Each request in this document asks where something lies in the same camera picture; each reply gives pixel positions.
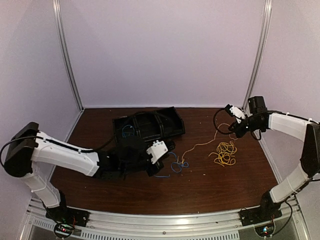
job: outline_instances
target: metal frame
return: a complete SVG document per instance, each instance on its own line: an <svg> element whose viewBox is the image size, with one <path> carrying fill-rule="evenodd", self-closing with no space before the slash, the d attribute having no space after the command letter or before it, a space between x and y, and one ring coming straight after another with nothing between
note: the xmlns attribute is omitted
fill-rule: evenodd
<svg viewBox="0 0 320 240"><path fill-rule="evenodd" d="M60 0L53 0L53 12L54 12L55 22L58 30L58 36L59 36L66 73L69 78L69 82L70 82L71 90L76 102L76 106L79 111L82 111L84 107L81 102L81 98L80 98L79 91L78 91L77 84L74 77L74 72L71 67L69 52L68 52L67 43L66 43L65 31L64 31L64 26L63 26L63 21L61 16L61 10L60 10Z"/></svg>
<svg viewBox="0 0 320 240"><path fill-rule="evenodd" d="M254 89L254 86L255 86L255 83L256 83L256 80L257 80L259 67L260 67L260 64L262 62L263 52L264 52L265 45L266 45L266 42L267 42L269 26L270 26L270 20L271 20L271 14L272 14L272 0L265 0L258 49L257 49L256 56L255 56L255 61L254 61L253 70L252 70L252 73L251 73L249 86L248 86L248 89L246 91L246 95L245 95L244 102L243 102L243 105L242 105L243 109L246 109L246 107L248 105L248 99L250 98L250 96L251 96L251 94L253 92L253 89Z"/></svg>
<svg viewBox="0 0 320 240"><path fill-rule="evenodd" d="M300 240L310 240L310 236L295 197L288 201L293 208L292 220ZM136 240L190 240L210 239L217 236L232 235L239 239L238 232L252 228L243 227L240 221L240 209L214 213L184 214L184 215L137 215L119 214L101 211L91 211L86 227L76 227L72 236L80 239L136 239ZM290 208L283 204L283 216L290 215ZM27 214L19 239L29 239L31 229L37 226L52 230L55 223L45 217L46 211L39 199L32 198L27 208Z"/></svg>

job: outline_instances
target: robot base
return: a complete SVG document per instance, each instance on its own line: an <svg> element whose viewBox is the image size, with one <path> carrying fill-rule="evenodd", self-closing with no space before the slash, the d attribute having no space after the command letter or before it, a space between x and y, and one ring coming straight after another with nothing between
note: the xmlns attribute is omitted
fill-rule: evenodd
<svg viewBox="0 0 320 240"><path fill-rule="evenodd" d="M89 215L90 215L90 213L88 211L84 211L84 210L79 210L79 209L68 207L67 208L67 212L68 212L69 216L74 216L75 225L76 226L80 226L80 227L86 227L87 226L87 222L88 222ZM52 219L48 212L45 214L45 217L47 219ZM73 223L74 223L74 220L71 219L71 218L68 218L68 219L56 219L56 221L66 222L69 225L73 225Z"/></svg>
<svg viewBox="0 0 320 240"><path fill-rule="evenodd" d="M242 226L259 224L259 223L270 221L272 219L272 217L274 219L277 219L282 216L282 212L280 210L274 211L273 212L274 215L272 217L269 215L266 215L265 217L261 217L260 212L261 212L260 207L241 210L239 212L239 215L240 215L240 220L241 220Z"/></svg>

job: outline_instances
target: black cable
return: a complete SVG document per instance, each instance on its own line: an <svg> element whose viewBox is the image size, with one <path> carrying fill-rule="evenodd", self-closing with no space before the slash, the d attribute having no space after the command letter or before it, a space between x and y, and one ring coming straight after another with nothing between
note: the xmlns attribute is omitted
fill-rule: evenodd
<svg viewBox="0 0 320 240"><path fill-rule="evenodd" d="M288 220L285 222L285 224L277 232L273 233L272 236L277 235L278 233L280 233L288 225L288 223L290 222L290 219L292 218L294 210L292 209L292 206L287 202L287 200L288 199L286 199L284 202L289 206L289 208L291 210L290 216L289 216Z"/></svg>
<svg viewBox="0 0 320 240"><path fill-rule="evenodd" d="M24 139L44 139L42 136L23 136L23 137L19 137L19 138L15 138L12 139L11 141L8 141L6 144L4 144L0 150L0 164L3 168L5 168L5 164L2 162L1 160L1 156L3 151L5 150L6 146L16 142L16 141L20 141L20 140L24 140Z"/></svg>
<svg viewBox="0 0 320 240"><path fill-rule="evenodd" d="M220 113L221 111L224 111L224 110L225 110L224 108L220 108L218 111L215 112L215 114L213 115L213 126L218 131L218 133L223 134L223 135L230 135L230 134L233 134L234 132L233 131L223 132L217 127L217 124L216 124L216 117L217 117L218 113Z"/></svg>
<svg viewBox="0 0 320 240"><path fill-rule="evenodd" d="M101 149L104 149L106 146L108 146L114 139L115 139L115 136L113 135L108 141L106 141L101 146L99 146L97 148L90 149L90 150L82 150L81 152L84 154L89 154L89 153L94 153L94 152L100 151Z"/></svg>
<svg viewBox="0 0 320 240"><path fill-rule="evenodd" d="M262 135L261 135L261 130L259 129L259 137L256 138L255 134L253 131L250 132L251 136L253 137L254 140L260 141L262 139Z"/></svg>
<svg viewBox="0 0 320 240"><path fill-rule="evenodd" d="M239 119L239 120L244 120L243 118L241 118L241 117L238 117L238 116L236 116L236 115L234 115L234 117L236 118L236 119Z"/></svg>

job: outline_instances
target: metal corner post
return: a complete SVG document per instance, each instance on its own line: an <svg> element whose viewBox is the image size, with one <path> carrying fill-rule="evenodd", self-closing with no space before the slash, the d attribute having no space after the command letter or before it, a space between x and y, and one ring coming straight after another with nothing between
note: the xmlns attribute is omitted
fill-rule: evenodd
<svg viewBox="0 0 320 240"><path fill-rule="evenodd" d="M250 98L250 96L253 92L253 89L254 89L254 86L255 86L255 83L257 80L259 67L262 62L262 56L263 56L263 52L265 49L267 36L268 36L268 32L269 32L271 14L272 14L272 0L265 0L262 26L261 26L261 32L260 32L260 39L259 39L259 43L258 43L258 48L257 48L256 56L255 56L255 61L254 61L254 65L253 65L253 69L252 69L252 73L251 73L249 86L246 91L246 95L245 95L243 106L242 106L243 109L246 109L246 107L248 105L248 99Z"/></svg>
<svg viewBox="0 0 320 240"><path fill-rule="evenodd" d="M80 98L79 91L78 91L77 84L74 77L74 72L71 67L71 62L70 62L70 57L68 53L65 32L64 32L64 26L62 22L61 10L60 10L60 0L53 0L53 12L54 12L55 22L58 30L58 36L59 36L60 46L62 50L64 65L69 78L71 90L72 90L78 110L82 111L84 107L81 102L81 98Z"/></svg>

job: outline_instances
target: lavender wall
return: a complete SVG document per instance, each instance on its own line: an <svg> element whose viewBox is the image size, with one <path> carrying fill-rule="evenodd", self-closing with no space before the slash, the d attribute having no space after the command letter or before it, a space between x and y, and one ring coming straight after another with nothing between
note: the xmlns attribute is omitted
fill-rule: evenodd
<svg viewBox="0 0 320 240"><path fill-rule="evenodd" d="M242 105L264 0L62 0L85 107Z"/></svg>
<svg viewBox="0 0 320 240"><path fill-rule="evenodd" d="M269 35L253 95L269 109L320 120L320 1L273 1ZM263 139L284 179L299 163L303 144L278 132ZM313 240L319 239L320 185L298 195Z"/></svg>
<svg viewBox="0 0 320 240"><path fill-rule="evenodd" d="M78 115L68 82L52 1L0 2L0 146L25 124L63 140ZM42 165L48 175L51 165ZM0 167L0 239L17 239L31 198Z"/></svg>

